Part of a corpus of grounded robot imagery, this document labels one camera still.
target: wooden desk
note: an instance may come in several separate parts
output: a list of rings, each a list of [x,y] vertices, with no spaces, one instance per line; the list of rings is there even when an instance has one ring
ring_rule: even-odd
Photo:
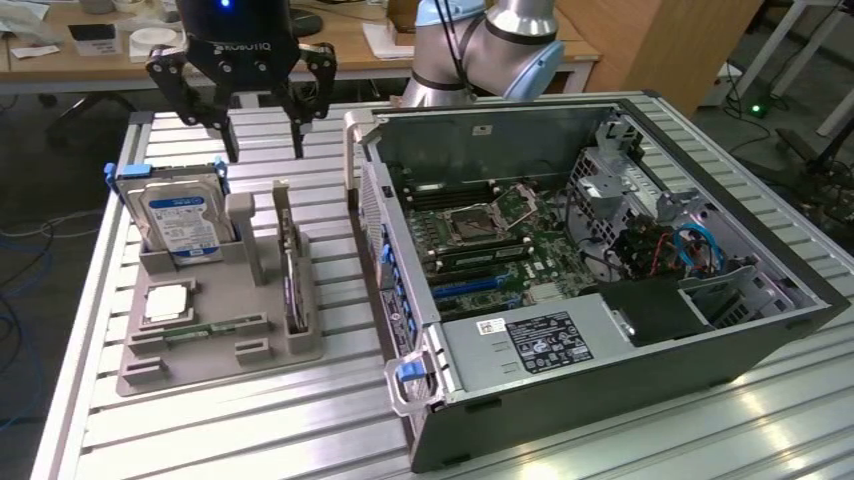
[[[371,53],[362,24],[367,20],[385,21],[381,7],[358,5],[323,5],[323,10],[313,8],[301,2],[294,7],[311,10],[323,18],[323,31],[317,35],[301,39],[303,43],[329,42],[335,45],[339,62],[339,80],[361,80],[375,78],[406,78],[410,76],[411,60],[379,60]],[[11,58],[8,71],[0,69],[0,94],[3,93],[60,93],[91,92],[109,90],[139,90],[155,88],[142,63],[131,63],[127,56],[129,35],[123,35],[122,55],[103,57],[82,57],[74,46],[68,25],[86,23],[111,23],[129,14],[110,13],[89,15],[83,13],[78,4],[51,4],[46,22],[63,35],[66,43],[60,52],[43,57],[19,60]],[[582,91],[593,63],[600,59],[597,50],[584,41],[578,30],[560,15],[560,39],[566,42],[564,72],[573,72],[566,82],[565,91]],[[16,37],[10,38],[3,55],[8,55],[8,48],[26,46]],[[311,80],[313,77],[303,66],[298,66],[293,79]],[[207,79],[195,79],[205,84]]]

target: motherboard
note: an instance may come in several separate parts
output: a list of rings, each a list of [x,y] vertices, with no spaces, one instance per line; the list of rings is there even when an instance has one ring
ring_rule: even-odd
[[[558,192],[522,182],[481,184],[407,200],[407,223],[443,321],[564,300],[596,285],[557,213]]]

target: power supply label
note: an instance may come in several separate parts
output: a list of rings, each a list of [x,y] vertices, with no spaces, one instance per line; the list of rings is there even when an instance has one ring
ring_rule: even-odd
[[[529,373],[541,373],[593,360],[593,352],[566,312],[508,323]]]

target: blue latch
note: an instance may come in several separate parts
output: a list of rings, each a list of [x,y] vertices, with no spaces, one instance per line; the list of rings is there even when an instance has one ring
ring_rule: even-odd
[[[219,155],[214,158],[214,170],[221,178],[223,193],[229,195],[231,193],[231,187],[229,186],[229,164]]]
[[[105,182],[110,187],[110,190],[119,195],[119,187],[117,186],[117,164],[109,163],[105,165]]]
[[[151,176],[151,165],[138,163],[126,165],[121,173],[122,178],[146,178]]]
[[[405,363],[398,367],[398,380],[401,382],[411,382],[413,380],[421,380],[427,375],[425,371],[425,363],[421,360],[417,360],[410,363]]]

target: aluminum extrusion table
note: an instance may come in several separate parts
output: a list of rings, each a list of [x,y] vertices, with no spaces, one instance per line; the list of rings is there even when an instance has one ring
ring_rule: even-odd
[[[666,103],[628,96],[830,283],[854,297],[852,257]],[[281,111],[233,112],[242,163],[230,167],[231,185],[257,195],[259,235],[274,233],[271,180],[287,178],[295,220],[311,237],[329,349],[317,363],[130,398],[117,395],[141,237],[111,196],[32,478],[564,480],[850,474],[853,310],[728,385],[449,470],[410,473],[343,189],[342,116],[378,105],[337,106],[306,137],[303,160],[293,158]],[[207,139],[202,128],[186,127],[175,114],[135,120],[123,162],[158,164],[222,154],[222,143]],[[681,172],[653,145],[645,148],[656,174],[678,187],[686,181]]]

